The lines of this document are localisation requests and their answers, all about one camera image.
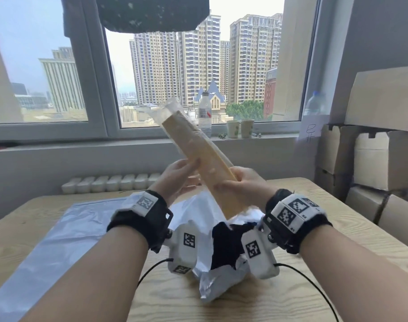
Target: hand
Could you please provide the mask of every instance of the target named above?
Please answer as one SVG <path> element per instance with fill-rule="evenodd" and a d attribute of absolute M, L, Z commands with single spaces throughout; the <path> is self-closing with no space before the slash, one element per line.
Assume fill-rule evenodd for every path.
<path fill-rule="evenodd" d="M 182 194 L 192 191 L 201 185 L 199 176 L 192 176 L 200 166 L 197 159 L 190 163 L 187 159 L 180 159 L 169 165 L 160 178 L 153 183 L 149 190 L 158 192 L 167 205 L 170 206 Z"/>
<path fill-rule="evenodd" d="M 276 193 L 277 189 L 267 184 L 266 180 L 251 168 L 236 166 L 230 169 L 238 182 L 223 181 L 215 185 L 215 189 L 219 192 L 233 192 L 239 195 L 246 205 L 255 205 L 262 212 L 265 212 L 268 200 Z"/>

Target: white plastic bag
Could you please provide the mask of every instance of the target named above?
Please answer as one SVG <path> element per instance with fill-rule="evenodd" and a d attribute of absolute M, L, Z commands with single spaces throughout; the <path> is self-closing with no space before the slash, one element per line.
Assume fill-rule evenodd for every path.
<path fill-rule="evenodd" d="M 140 193 L 135 193 L 127 198 L 72 205 L 0 288 L 0 321 L 17 322 L 105 234 L 114 211 L 131 207 L 139 197 Z M 217 298 L 243 280 L 249 271 L 243 258 L 237 260 L 237 270 L 222 266 L 210 271 L 212 229 L 226 220 L 208 191 L 171 206 L 171 210 L 174 214 L 171 229 L 192 221 L 201 233 L 193 272 L 200 280 L 203 301 Z M 229 223 L 258 222 L 263 215 L 256 209 L 249 209 L 248 213 L 232 218 Z"/>

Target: red brick building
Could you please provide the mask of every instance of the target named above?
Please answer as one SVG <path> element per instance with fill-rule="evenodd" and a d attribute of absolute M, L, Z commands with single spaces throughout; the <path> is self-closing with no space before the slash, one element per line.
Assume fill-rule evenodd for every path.
<path fill-rule="evenodd" d="M 277 68 L 273 68 L 267 72 L 265 80 L 265 94 L 264 94 L 264 118 L 268 118 L 273 114 L 274 108 L 274 94 L 276 91 L 276 76 Z"/>

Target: wooden table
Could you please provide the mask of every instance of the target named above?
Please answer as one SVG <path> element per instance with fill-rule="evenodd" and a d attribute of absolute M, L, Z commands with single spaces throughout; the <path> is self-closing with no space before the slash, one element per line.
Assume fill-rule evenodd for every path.
<path fill-rule="evenodd" d="M 327 211 L 334 227 L 408 271 L 407 246 L 311 181 L 286 178 L 268 182 L 308 196 Z M 72 204 L 129 194 L 111 192 L 39 197 L 0 220 L 0 287 Z M 274 254 L 278 262 L 293 265 L 315 281 L 298 256 L 280 249 L 275 249 Z M 166 247 L 159 254 L 149 252 L 144 271 L 167 256 Z M 203 304 L 199 298 L 198 282 L 191 275 L 170 274 L 165 266 L 161 266 L 154 269 L 138 288 L 129 320 L 334 321 L 334 316 L 308 281 L 284 267 L 280 268 L 279 276 L 270 280 L 249 276 L 219 299 Z"/>

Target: tree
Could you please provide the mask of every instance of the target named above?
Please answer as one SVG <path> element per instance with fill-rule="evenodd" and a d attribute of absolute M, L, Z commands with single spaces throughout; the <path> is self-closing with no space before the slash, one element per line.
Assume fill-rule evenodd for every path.
<path fill-rule="evenodd" d="M 264 118 L 264 103 L 256 100 L 246 100 L 241 104 L 229 104 L 226 106 L 226 114 L 233 116 L 235 120 L 254 119 L 255 121 L 262 121 Z"/>

